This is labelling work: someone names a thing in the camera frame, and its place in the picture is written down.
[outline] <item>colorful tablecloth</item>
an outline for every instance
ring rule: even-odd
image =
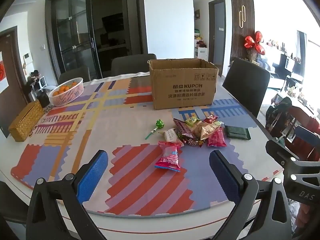
[[[108,167],[92,197],[89,212],[118,216],[173,215],[199,211],[227,200],[209,166],[215,147],[181,148],[181,172],[154,167],[161,155],[155,133],[145,140],[157,119],[165,129],[173,118],[216,114],[226,125],[249,128],[252,139],[227,139],[220,148],[242,173],[267,180],[281,167],[264,150],[267,138],[247,112],[222,87],[213,104],[176,109],[153,109],[149,76],[88,85],[72,103],[55,107],[38,122],[28,138],[13,177],[32,188],[39,177],[47,181],[76,173],[93,155],[108,153]]]

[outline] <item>wicker box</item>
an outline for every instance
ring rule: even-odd
[[[39,100],[29,103],[9,126],[9,132],[16,142],[24,142],[31,130],[44,115]]]

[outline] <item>sliding glass door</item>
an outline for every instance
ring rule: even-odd
[[[87,66],[91,80],[102,77],[91,0],[52,0],[52,32],[61,73]]]

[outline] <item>red chinese character poster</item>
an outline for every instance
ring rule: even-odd
[[[2,60],[2,51],[0,51],[0,93],[9,86],[7,77],[4,71],[4,64]]]

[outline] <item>screw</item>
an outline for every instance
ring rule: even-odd
[[[37,180],[37,184],[42,184],[42,183],[43,183],[43,179],[42,178]]]
[[[281,179],[275,178],[275,183],[276,183],[276,184],[281,184]]]
[[[65,176],[65,179],[66,180],[72,180],[73,179],[73,174],[72,173],[69,173]]]
[[[244,175],[244,178],[245,178],[246,180],[252,180],[252,175],[249,174],[249,173],[247,173],[247,174]]]

